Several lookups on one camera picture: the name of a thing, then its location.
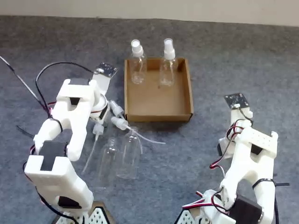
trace clear plastic bottle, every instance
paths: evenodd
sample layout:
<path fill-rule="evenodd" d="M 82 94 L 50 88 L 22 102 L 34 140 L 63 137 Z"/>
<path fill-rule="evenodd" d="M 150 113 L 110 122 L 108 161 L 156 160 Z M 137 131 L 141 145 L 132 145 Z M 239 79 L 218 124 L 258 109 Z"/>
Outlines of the clear plastic bottle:
<path fill-rule="evenodd" d="M 116 139 L 109 138 L 107 144 L 103 147 L 103 156 L 99 169 L 99 185 L 101 188 L 111 187 L 115 179 L 116 172 Z"/>
<path fill-rule="evenodd" d="M 136 127 L 131 127 L 128 134 L 124 136 L 118 159 L 116 175 L 125 179 L 135 179 L 141 154 L 141 142 L 135 131 Z"/>
<path fill-rule="evenodd" d="M 132 40 L 132 56 L 129 60 L 131 80 L 140 84 L 145 80 L 147 72 L 146 56 L 139 40 Z"/>
<path fill-rule="evenodd" d="M 177 70 L 178 61 L 176 59 L 173 41 L 167 38 L 164 40 L 164 58 L 160 64 L 160 84 L 167 86 L 174 85 Z"/>

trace white spray cap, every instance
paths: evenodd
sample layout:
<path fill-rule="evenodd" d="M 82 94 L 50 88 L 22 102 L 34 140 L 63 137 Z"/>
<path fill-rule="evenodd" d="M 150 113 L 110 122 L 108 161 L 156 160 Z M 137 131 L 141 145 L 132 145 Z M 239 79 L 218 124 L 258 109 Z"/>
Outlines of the white spray cap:
<path fill-rule="evenodd" d="M 139 40 L 132 40 L 131 46 L 134 57 L 141 57 L 143 55 L 143 48 Z"/>
<path fill-rule="evenodd" d="M 103 133 L 104 133 L 104 126 L 99 123 L 96 123 L 93 126 L 93 134 L 95 134 L 96 140 L 98 140 L 99 135 L 103 135 Z"/>
<path fill-rule="evenodd" d="M 123 131 L 128 128 L 128 122 L 123 118 L 112 117 L 111 122 Z"/>
<path fill-rule="evenodd" d="M 123 109 L 121 106 L 119 106 L 114 100 L 111 100 L 110 101 L 110 106 L 111 106 L 111 109 L 112 109 L 112 112 L 113 114 L 119 118 L 122 116 L 123 114 Z"/>
<path fill-rule="evenodd" d="M 167 60 L 172 60 L 176 57 L 176 52 L 173 48 L 173 41 L 171 38 L 164 40 L 164 58 Z"/>

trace plastic tube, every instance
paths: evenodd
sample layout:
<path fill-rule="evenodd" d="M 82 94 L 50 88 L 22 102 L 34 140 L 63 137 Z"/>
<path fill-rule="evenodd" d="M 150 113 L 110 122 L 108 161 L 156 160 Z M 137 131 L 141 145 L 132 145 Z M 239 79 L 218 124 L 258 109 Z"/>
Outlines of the plastic tube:
<path fill-rule="evenodd" d="M 154 141 L 154 140 L 151 140 L 151 139 L 148 139 L 148 138 L 145 138 L 144 136 L 142 136 L 141 134 L 139 134 L 137 131 L 135 130 L 132 130 L 134 133 L 136 133 L 140 138 L 146 140 L 146 141 L 149 141 L 151 143 L 154 143 L 154 144 L 161 144 L 161 145 L 166 145 L 165 142 L 161 142 L 161 141 Z"/>
<path fill-rule="evenodd" d="M 98 135 L 95 136 L 92 151 L 90 152 L 89 157 L 88 157 L 88 159 L 87 159 L 87 161 L 86 161 L 86 164 L 85 164 L 85 166 L 84 166 L 84 168 L 83 168 L 83 170 L 82 170 L 82 174 L 85 173 L 85 171 L 86 171 L 86 169 L 87 169 L 87 167 L 88 167 L 88 165 L 89 165 L 90 159 L 91 159 L 92 156 L 93 156 L 93 152 L 94 152 L 95 146 L 96 146 L 96 144 L 97 144 L 98 137 L 99 137 Z"/>

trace cable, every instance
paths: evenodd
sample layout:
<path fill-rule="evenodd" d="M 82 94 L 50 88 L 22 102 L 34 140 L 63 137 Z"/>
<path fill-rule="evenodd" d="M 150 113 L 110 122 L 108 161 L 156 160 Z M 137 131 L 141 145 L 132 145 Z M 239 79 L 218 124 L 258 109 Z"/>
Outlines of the cable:
<path fill-rule="evenodd" d="M 79 224 L 78 223 L 78 221 L 74 218 L 74 217 L 71 217 L 71 216 L 67 216 L 67 215 L 65 215 L 65 214 L 63 214 L 63 213 L 61 213 L 60 211 L 57 211 L 56 209 L 54 209 L 44 198 L 43 198 L 43 196 L 41 196 L 39 193 L 38 193 L 38 191 L 37 191 L 37 194 L 39 195 L 39 197 L 41 198 L 41 201 L 51 210 L 51 211 L 53 211 L 56 215 L 59 215 L 59 216 L 61 216 L 61 217 L 63 217 L 63 218 L 67 218 L 67 219 L 70 219 L 70 220 L 72 220 L 75 224 Z"/>
<path fill-rule="evenodd" d="M 26 82 L 19 76 L 16 74 L 15 70 L 13 69 L 13 67 L 3 58 L 0 56 L 0 59 L 8 66 L 8 68 L 13 72 L 13 74 L 22 82 L 22 84 L 26 87 L 26 89 L 31 93 L 31 95 L 36 99 L 36 101 L 39 103 L 40 106 L 42 106 L 42 108 L 45 110 L 45 107 L 43 105 L 43 103 L 38 99 L 38 97 L 36 96 L 36 94 L 32 91 L 32 89 L 26 84 Z"/>
<path fill-rule="evenodd" d="M 41 98 L 42 98 L 42 100 L 43 100 L 44 108 L 45 108 L 45 110 L 46 110 L 46 112 L 47 112 L 49 118 L 50 118 L 50 110 L 49 110 L 49 106 L 47 105 L 46 100 L 45 100 L 45 98 L 44 98 L 44 96 L 43 96 L 43 94 L 42 94 L 42 92 L 41 92 L 41 89 L 40 89 L 39 84 L 38 84 L 38 80 L 39 80 L 40 76 L 41 76 L 41 75 L 42 75 L 42 74 L 43 74 L 49 67 L 51 67 L 51 66 L 53 66 L 53 65 L 56 65 L 56 64 L 73 64 L 73 65 L 76 65 L 76 66 L 78 66 L 78 67 L 80 67 L 80 68 L 85 69 L 86 71 L 88 71 L 88 72 L 90 72 L 90 73 L 93 73 L 90 69 L 84 67 L 83 65 L 74 63 L 74 62 L 54 62 L 54 63 L 51 63 L 51 64 L 46 65 L 46 66 L 45 66 L 45 67 L 38 73 L 38 75 L 36 76 L 36 88 L 37 88 L 37 91 L 38 91 L 39 95 L 41 96 Z"/>
<path fill-rule="evenodd" d="M 209 206 L 215 206 L 217 208 L 217 210 L 220 209 L 224 209 L 222 206 L 218 205 L 218 204 L 212 204 L 212 203 L 199 203 L 199 204 L 191 204 L 188 206 L 183 206 L 183 209 L 194 209 L 194 208 L 198 208 L 198 207 L 209 207 Z"/>
<path fill-rule="evenodd" d="M 278 206 L 276 196 L 274 197 L 274 212 L 275 212 L 275 224 L 279 224 Z"/>
<path fill-rule="evenodd" d="M 16 125 L 16 128 L 24 135 L 30 137 L 30 138 L 34 138 L 33 134 L 30 134 L 29 132 L 27 132 L 25 129 L 21 128 L 20 126 Z"/>
<path fill-rule="evenodd" d="M 231 138 L 231 139 L 229 140 L 228 144 L 226 145 L 226 148 L 225 148 L 225 150 L 224 150 L 222 156 L 221 156 L 218 160 L 216 160 L 215 162 L 213 162 L 212 164 L 210 164 L 210 169 L 215 169 L 215 168 L 217 168 L 217 167 L 220 168 L 221 171 L 222 171 L 223 177 L 225 177 L 225 172 L 224 172 L 223 168 L 222 168 L 221 166 L 218 165 L 218 163 L 223 159 L 223 157 L 224 157 L 226 151 L 228 150 L 228 146 L 229 146 L 230 143 L 232 142 L 232 139 L 233 139 L 233 138 Z"/>
<path fill-rule="evenodd" d="M 289 186 L 290 183 L 276 183 L 273 179 L 270 178 L 262 178 L 257 180 L 255 184 L 252 185 L 252 189 L 254 189 L 260 182 L 268 181 L 273 182 L 275 187 L 282 187 L 282 186 Z M 275 224 L 279 224 L 279 215 L 278 215 L 278 206 L 277 206 L 277 200 L 276 195 L 274 195 L 274 213 L 275 213 Z"/>
<path fill-rule="evenodd" d="M 247 117 L 244 112 L 242 111 L 242 109 L 239 107 L 239 111 L 241 112 L 241 114 L 244 116 L 244 118 L 246 118 L 247 120 L 249 120 L 251 122 L 251 125 L 253 125 L 253 119 L 250 119 L 249 117 Z"/>
<path fill-rule="evenodd" d="M 223 188 L 221 188 L 219 191 L 217 191 L 215 194 L 213 194 L 213 196 L 211 197 L 211 203 L 212 203 L 212 205 L 213 205 L 213 206 L 214 206 L 220 213 L 222 213 L 222 214 L 224 214 L 224 215 L 227 215 L 227 214 L 228 214 L 228 213 L 227 213 L 227 210 L 226 210 L 225 208 L 223 208 L 223 209 L 225 210 L 225 212 L 221 211 L 221 210 L 218 208 L 217 204 L 215 204 L 215 202 L 214 202 L 214 197 L 216 196 L 216 194 L 219 194 L 222 190 L 223 190 Z"/>

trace wire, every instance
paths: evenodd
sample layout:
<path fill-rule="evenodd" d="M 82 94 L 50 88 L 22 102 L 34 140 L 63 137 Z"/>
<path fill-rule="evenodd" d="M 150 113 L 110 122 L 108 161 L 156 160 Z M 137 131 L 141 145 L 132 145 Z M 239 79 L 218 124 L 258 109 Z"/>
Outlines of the wire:
<path fill-rule="evenodd" d="M 185 205 L 183 205 L 182 207 L 187 207 L 187 206 L 190 206 L 190 205 L 193 205 L 193 204 L 199 204 L 199 203 L 202 203 L 202 202 L 204 202 L 204 201 L 205 201 L 205 199 L 202 198 L 202 199 L 199 199 L 199 200 L 197 200 L 197 201 L 195 201 L 195 202 L 192 202 L 192 203 L 190 203 L 190 204 L 185 204 Z"/>
<path fill-rule="evenodd" d="M 63 218 L 67 218 L 67 219 L 70 219 L 70 220 L 72 220 L 75 224 L 79 224 L 78 223 L 78 221 L 74 218 L 74 217 L 71 217 L 71 216 L 67 216 L 67 215 L 65 215 L 65 214 L 63 214 L 63 213 L 61 213 L 60 211 L 57 211 L 56 209 L 54 209 L 44 198 L 43 198 L 43 196 L 41 196 L 39 193 L 38 193 L 38 191 L 37 191 L 37 194 L 39 195 L 39 197 L 41 198 L 41 201 L 51 210 L 51 211 L 53 211 L 56 215 L 59 215 L 59 216 L 61 216 L 61 217 L 63 217 Z"/>
<path fill-rule="evenodd" d="M 239 111 L 241 112 L 241 114 L 244 116 L 244 118 L 246 118 L 247 120 L 249 120 L 251 122 L 251 124 L 253 125 L 253 119 L 247 117 L 244 112 L 242 111 L 242 109 L 239 107 Z"/>
<path fill-rule="evenodd" d="M 275 212 L 275 224 L 279 224 L 278 206 L 276 196 L 274 198 L 274 212 Z"/>
<path fill-rule="evenodd" d="M 19 76 L 16 74 L 15 70 L 13 69 L 13 67 L 7 62 L 7 60 L 5 60 L 3 57 L 0 56 L 0 59 L 8 66 L 8 68 L 13 72 L 13 74 L 22 82 L 22 84 L 26 87 L 26 89 L 31 93 L 31 95 L 36 99 L 36 101 L 39 103 L 40 106 L 42 106 L 42 108 L 45 110 L 45 107 L 43 105 L 43 103 L 38 99 L 38 97 L 36 96 L 36 94 L 32 91 L 32 89 L 26 84 L 26 82 Z"/>
<path fill-rule="evenodd" d="M 225 212 L 221 211 L 221 210 L 218 208 L 217 204 L 215 204 L 215 202 L 214 202 L 214 197 L 215 197 L 217 194 L 219 194 L 222 190 L 223 190 L 223 188 L 221 188 L 219 191 L 217 191 L 215 194 L 213 194 L 213 196 L 211 197 L 211 203 L 212 203 L 212 205 L 213 205 L 213 206 L 214 206 L 220 213 L 222 213 L 222 214 L 224 214 L 224 215 L 227 215 L 227 214 L 228 214 L 227 210 L 226 210 L 225 208 L 223 208 L 223 209 L 225 210 Z"/>
<path fill-rule="evenodd" d="M 218 205 L 218 204 L 212 204 L 212 203 L 199 203 L 199 204 L 191 204 L 189 206 L 183 206 L 183 209 L 194 209 L 194 208 L 198 208 L 198 207 L 209 207 L 209 206 L 215 206 L 217 209 L 224 209 L 222 206 Z"/>
<path fill-rule="evenodd" d="M 199 197 L 203 197 L 203 194 L 200 193 L 199 191 L 196 191 L 195 193 L 196 193 Z"/>
<path fill-rule="evenodd" d="M 21 128 L 20 126 L 16 125 L 16 128 L 24 135 L 30 137 L 30 138 L 34 138 L 33 134 L 30 134 L 29 132 L 27 132 L 25 129 Z"/>
<path fill-rule="evenodd" d="M 210 164 L 210 169 L 215 169 L 215 168 L 217 168 L 217 167 L 220 168 L 221 171 L 222 171 L 223 177 L 225 177 L 225 172 L 224 172 L 223 168 L 222 168 L 221 166 L 218 165 L 218 163 L 223 159 L 223 157 L 224 157 L 226 151 L 228 150 L 228 146 L 229 146 L 230 143 L 232 142 L 232 139 L 233 139 L 233 138 L 231 138 L 231 139 L 229 140 L 228 144 L 226 145 L 226 148 L 225 148 L 225 150 L 224 150 L 222 156 L 221 156 L 218 160 L 216 160 L 215 162 L 213 162 L 212 164 Z"/>
<path fill-rule="evenodd" d="M 25 173 L 25 167 L 26 167 L 26 164 L 27 164 L 27 161 L 23 163 L 23 166 L 22 166 L 22 168 L 23 168 L 23 172 L 24 172 L 24 175 L 27 177 L 27 179 L 30 180 L 30 181 L 32 182 L 32 180 L 31 180 L 31 179 L 26 175 L 26 173 Z"/>
<path fill-rule="evenodd" d="M 47 112 L 49 118 L 50 118 L 50 109 L 49 109 L 48 104 L 46 103 L 46 100 L 45 100 L 45 98 L 44 98 L 42 92 L 41 92 L 41 89 L 40 89 L 39 84 L 38 84 L 38 80 L 39 80 L 40 76 L 41 76 L 41 75 L 42 75 L 42 74 L 43 74 L 49 67 L 51 67 L 51 66 L 53 66 L 53 65 L 57 65 L 57 64 L 73 64 L 73 65 L 76 65 L 76 66 L 78 66 L 78 67 L 80 67 L 80 68 L 85 69 L 86 71 L 88 71 L 88 72 L 90 72 L 90 73 L 93 73 L 90 69 L 84 67 L 83 65 L 74 63 L 74 62 L 54 62 L 54 63 L 51 63 L 51 64 L 46 65 L 46 66 L 45 66 L 45 67 L 38 73 L 38 75 L 36 76 L 36 88 L 37 88 L 37 91 L 38 91 L 39 95 L 40 95 L 41 98 L 42 98 L 44 108 L 45 108 L 45 110 L 46 110 L 46 112 Z"/>

